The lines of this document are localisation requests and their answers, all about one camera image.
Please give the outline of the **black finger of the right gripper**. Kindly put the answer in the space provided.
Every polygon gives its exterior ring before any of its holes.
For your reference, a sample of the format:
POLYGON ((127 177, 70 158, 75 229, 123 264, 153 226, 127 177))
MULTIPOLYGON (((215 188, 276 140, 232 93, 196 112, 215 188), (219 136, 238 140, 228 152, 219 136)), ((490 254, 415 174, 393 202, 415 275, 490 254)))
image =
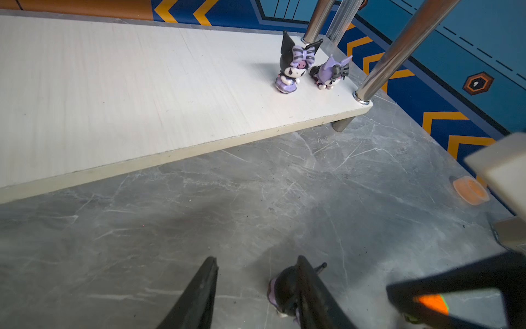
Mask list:
POLYGON ((525 327, 525 255, 506 252, 426 278, 386 287, 389 302, 428 328, 490 328, 501 315, 505 328, 525 327), (449 306, 443 315, 414 301, 442 295, 449 306))

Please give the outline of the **orange green toy car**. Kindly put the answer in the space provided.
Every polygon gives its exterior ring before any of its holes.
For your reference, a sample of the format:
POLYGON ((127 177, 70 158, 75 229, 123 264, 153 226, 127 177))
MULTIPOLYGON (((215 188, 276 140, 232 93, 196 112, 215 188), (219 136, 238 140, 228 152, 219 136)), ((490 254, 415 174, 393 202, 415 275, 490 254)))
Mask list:
MULTIPOLYGON (((449 315, 449 306, 442 295, 424 295, 414 298, 414 301, 422 304, 435 312, 443 315, 449 315)), ((410 324, 422 324, 423 322, 412 315, 403 314, 405 321, 410 324)))

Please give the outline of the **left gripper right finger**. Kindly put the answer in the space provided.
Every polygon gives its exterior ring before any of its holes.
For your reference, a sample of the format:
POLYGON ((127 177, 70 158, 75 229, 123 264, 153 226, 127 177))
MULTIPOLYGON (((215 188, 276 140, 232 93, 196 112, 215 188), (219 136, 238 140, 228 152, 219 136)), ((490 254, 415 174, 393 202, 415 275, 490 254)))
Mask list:
POLYGON ((298 322, 301 328, 356 328, 305 256, 298 257, 296 272, 298 322))

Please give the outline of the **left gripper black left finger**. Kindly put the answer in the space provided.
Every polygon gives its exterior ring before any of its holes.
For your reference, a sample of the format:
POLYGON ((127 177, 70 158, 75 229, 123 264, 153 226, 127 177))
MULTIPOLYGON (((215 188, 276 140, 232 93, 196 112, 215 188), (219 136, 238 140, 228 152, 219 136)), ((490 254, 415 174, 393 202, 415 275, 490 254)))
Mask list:
POLYGON ((210 329, 215 305, 219 266, 209 256, 157 329, 210 329))

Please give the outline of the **black purple figurine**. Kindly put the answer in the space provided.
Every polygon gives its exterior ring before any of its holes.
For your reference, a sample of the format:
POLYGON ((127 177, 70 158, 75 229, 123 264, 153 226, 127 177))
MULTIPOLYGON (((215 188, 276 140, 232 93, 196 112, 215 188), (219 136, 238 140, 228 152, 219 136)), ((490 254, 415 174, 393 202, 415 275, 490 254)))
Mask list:
POLYGON ((296 290, 297 270, 293 265, 284 269, 269 282, 267 298, 280 318, 294 317, 294 323, 300 325, 296 290))
POLYGON ((282 33, 281 56, 279 59, 280 72, 275 80, 276 89, 283 94, 291 94, 297 90, 300 78, 315 64, 323 40, 318 40, 305 47, 296 45, 287 31, 282 33))

